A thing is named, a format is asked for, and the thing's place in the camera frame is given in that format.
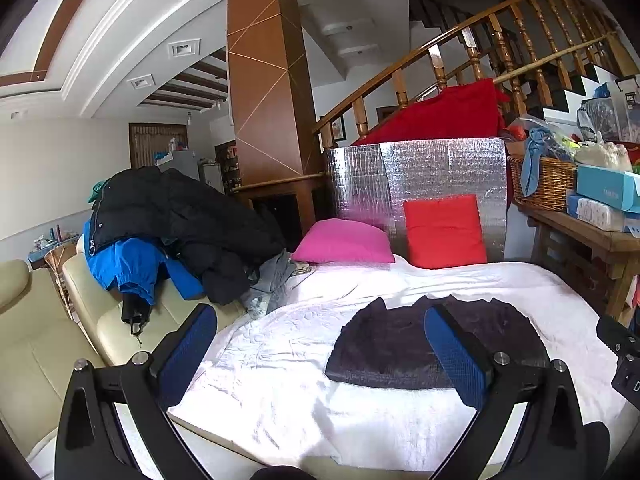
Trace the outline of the black coat pile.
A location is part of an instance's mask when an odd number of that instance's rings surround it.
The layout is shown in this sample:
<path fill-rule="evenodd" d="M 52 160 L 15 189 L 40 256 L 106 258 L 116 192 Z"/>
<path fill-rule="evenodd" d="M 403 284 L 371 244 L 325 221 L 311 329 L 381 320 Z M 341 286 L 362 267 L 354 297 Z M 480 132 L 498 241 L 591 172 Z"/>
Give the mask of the black coat pile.
<path fill-rule="evenodd" d="M 254 210 L 178 170 L 156 167 L 121 171 L 104 183 L 92 206 L 86 254 L 130 238 L 182 263 L 214 304 L 240 298 L 250 274 L 285 248 L 278 229 Z"/>

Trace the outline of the wicker basket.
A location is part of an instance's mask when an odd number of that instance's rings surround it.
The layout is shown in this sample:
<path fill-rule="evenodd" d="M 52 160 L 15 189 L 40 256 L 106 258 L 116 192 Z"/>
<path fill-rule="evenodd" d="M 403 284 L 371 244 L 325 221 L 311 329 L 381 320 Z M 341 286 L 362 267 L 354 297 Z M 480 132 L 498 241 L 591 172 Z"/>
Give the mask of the wicker basket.
<path fill-rule="evenodd" d="M 525 197 L 520 181 L 524 157 L 510 155 L 506 160 L 510 169 L 514 203 L 518 206 L 546 211 L 563 211 L 566 208 L 567 195 L 574 191 L 576 186 L 576 165 L 543 157 L 540 160 L 538 188 L 534 194 Z"/>

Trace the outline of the dark navy quilted jacket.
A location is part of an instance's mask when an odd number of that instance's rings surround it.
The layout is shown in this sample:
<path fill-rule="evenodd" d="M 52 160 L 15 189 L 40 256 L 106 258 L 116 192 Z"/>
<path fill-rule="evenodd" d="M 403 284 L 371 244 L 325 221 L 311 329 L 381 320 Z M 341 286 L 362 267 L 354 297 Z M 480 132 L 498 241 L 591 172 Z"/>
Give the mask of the dark navy quilted jacket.
<path fill-rule="evenodd" d="M 450 388 L 424 333 L 425 312 L 436 304 L 443 304 L 489 352 L 502 351 L 518 364 L 549 364 L 546 347 L 532 323 L 505 302 L 423 297 L 411 306 L 389 309 L 378 298 L 342 327 L 326 362 L 326 377 L 370 388 Z"/>

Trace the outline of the pink pillow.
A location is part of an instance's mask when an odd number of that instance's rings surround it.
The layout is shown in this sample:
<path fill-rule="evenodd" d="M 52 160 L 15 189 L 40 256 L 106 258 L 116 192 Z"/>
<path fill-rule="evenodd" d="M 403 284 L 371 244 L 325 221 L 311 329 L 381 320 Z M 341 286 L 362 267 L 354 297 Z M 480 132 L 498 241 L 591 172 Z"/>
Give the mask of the pink pillow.
<path fill-rule="evenodd" d="M 316 222 L 291 255 L 310 263 L 394 263 L 386 233 L 370 224 L 328 219 Z"/>

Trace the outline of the blue jacket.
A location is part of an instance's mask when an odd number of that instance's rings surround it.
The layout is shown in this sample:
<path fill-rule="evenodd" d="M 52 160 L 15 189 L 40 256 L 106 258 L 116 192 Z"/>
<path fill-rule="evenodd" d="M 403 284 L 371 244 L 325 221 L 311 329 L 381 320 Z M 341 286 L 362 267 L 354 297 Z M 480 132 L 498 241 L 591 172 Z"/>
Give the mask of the blue jacket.
<path fill-rule="evenodd" d="M 137 295 L 152 306 L 158 280 L 169 278 L 184 300 L 205 295 L 202 283 L 181 262 L 167 257 L 154 244 L 134 237 L 97 250 L 90 226 L 91 221 L 87 220 L 82 231 L 86 263 L 104 289 L 116 287 L 122 294 Z"/>

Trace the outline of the red cloth on railing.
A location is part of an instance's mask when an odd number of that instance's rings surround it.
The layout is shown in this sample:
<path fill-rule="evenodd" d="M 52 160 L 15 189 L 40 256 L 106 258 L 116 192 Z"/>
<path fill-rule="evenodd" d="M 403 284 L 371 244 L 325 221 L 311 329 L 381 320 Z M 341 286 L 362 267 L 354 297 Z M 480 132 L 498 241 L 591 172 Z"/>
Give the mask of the red cloth on railing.
<path fill-rule="evenodd" d="M 398 110 L 354 145 L 493 138 L 504 127 L 499 106 L 509 100 L 490 78 L 447 87 L 434 98 Z"/>

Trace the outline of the blue cloth in basket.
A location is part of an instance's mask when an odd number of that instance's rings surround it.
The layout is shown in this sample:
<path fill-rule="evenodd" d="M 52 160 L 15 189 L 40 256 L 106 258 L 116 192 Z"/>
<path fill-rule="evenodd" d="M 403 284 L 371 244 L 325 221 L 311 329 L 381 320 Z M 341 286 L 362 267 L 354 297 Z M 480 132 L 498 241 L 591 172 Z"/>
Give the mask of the blue cloth in basket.
<path fill-rule="evenodd" d="M 556 140 L 553 132 L 544 127 L 529 130 L 525 142 L 525 152 L 521 172 L 521 190 L 524 197 L 533 195 L 540 179 L 540 160 L 550 157 L 561 162 L 571 162 L 572 155 L 566 147 Z"/>

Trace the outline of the red pillow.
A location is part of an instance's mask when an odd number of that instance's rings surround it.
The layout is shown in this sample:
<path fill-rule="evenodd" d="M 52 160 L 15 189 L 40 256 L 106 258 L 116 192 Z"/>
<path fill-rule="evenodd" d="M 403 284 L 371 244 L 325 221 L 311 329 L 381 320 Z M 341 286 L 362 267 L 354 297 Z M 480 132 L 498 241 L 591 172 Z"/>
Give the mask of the red pillow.
<path fill-rule="evenodd" d="M 402 206 L 413 266 L 446 269 L 487 262 L 474 194 L 408 200 Z"/>

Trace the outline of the grey garment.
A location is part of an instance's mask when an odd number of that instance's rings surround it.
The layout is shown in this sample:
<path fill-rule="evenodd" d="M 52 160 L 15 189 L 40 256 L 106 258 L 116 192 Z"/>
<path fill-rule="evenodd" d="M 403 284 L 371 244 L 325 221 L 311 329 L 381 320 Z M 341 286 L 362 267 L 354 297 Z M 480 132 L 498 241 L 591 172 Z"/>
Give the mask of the grey garment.
<path fill-rule="evenodd" d="M 284 250 L 250 272 L 250 289 L 241 296 L 248 316 L 257 320 L 286 304 L 286 282 L 290 278 L 306 276 L 312 271 L 309 262 L 294 261 Z"/>

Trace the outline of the cream leather sofa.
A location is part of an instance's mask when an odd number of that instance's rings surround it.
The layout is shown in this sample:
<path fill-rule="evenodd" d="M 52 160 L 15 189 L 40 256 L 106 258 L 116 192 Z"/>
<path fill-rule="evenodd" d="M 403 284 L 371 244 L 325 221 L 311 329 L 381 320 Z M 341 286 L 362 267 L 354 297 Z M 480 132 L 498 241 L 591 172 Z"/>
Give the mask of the cream leather sofa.
<path fill-rule="evenodd" d="M 1 422 L 23 456 L 54 437 L 74 362 L 126 363 L 151 351 L 198 305 L 172 281 L 158 284 L 149 323 L 131 336 L 120 319 L 122 298 L 103 289 L 78 254 L 63 269 L 79 318 L 62 303 L 51 273 L 21 260 L 1 265 Z"/>

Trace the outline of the brown wooden pillar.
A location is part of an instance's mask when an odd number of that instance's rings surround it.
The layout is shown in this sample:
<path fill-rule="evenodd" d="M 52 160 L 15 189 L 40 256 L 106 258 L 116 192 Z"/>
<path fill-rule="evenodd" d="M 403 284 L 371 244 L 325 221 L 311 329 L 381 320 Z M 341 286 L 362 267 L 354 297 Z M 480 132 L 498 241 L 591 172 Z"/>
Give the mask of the brown wooden pillar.
<path fill-rule="evenodd" d="M 297 0 L 227 0 L 230 107 L 246 200 L 294 194 L 304 229 L 323 159 Z"/>

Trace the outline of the white tissue pack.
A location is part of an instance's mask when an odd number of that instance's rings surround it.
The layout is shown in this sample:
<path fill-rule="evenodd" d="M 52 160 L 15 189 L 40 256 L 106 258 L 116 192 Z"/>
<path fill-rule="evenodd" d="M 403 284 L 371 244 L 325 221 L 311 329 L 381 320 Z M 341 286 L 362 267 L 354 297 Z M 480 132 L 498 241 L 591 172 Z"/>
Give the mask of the white tissue pack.
<path fill-rule="evenodd" d="M 605 232 L 624 232 L 625 214 L 623 211 L 581 196 L 574 191 L 566 194 L 566 212 L 574 219 L 586 222 L 590 226 Z"/>

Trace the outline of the light blue cardboard box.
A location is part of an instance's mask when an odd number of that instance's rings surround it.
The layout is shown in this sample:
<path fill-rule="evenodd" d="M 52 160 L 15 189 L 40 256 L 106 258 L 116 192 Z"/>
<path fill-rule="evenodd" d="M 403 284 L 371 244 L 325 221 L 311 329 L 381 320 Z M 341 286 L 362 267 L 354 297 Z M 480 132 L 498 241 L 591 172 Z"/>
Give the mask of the light blue cardboard box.
<path fill-rule="evenodd" d="M 577 167 L 576 192 L 615 209 L 640 212 L 640 176 L 596 166 Z"/>

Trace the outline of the white bed blanket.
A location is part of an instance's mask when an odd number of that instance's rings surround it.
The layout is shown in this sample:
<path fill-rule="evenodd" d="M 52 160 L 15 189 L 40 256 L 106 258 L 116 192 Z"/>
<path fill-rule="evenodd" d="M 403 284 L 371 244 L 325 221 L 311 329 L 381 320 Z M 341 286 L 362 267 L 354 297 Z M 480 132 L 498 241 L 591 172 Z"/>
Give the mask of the white bed blanket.
<path fill-rule="evenodd" d="M 316 456 L 432 472 L 474 415 L 454 390 L 364 388 L 332 382 L 324 370 L 342 327 L 372 300 L 397 308 L 447 296 L 498 299 L 524 314 L 548 355 L 567 364 L 584 421 L 603 422 L 620 451 L 639 413 L 612 388 L 616 359 L 597 337 L 597 313 L 556 275 L 524 262 L 322 264 L 291 287 L 285 306 L 222 330 L 170 416 L 267 464 Z"/>

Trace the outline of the wooden side table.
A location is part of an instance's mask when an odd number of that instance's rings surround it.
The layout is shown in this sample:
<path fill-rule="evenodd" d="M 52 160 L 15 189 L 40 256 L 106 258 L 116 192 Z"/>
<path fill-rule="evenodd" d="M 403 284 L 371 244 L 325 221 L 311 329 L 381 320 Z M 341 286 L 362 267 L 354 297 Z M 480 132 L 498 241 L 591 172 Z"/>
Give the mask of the wooden side table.
<path fill-rule="evenodd" d="M 639 284 L 639 240 L 602 231 L 564 212 L 518 208 L 535 229 L 532 263 L 574 289 L 600 315 L 627 326 Z"/>

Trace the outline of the silver foil insulation board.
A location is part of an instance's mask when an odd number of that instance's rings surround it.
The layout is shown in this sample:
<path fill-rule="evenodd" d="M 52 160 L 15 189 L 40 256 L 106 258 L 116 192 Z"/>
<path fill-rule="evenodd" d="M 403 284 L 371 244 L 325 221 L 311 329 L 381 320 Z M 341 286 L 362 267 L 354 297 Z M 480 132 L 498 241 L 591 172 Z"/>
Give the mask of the silver foil insulation board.
<path fill-rule="evenodd" d="M 503 140 L 448 139 L 330 148 L 326 172 L 338 218 L 386 232 L 408 256 L 404 203 L 473 194 L 490 262 L 506 242 L 506 148 Z"/>

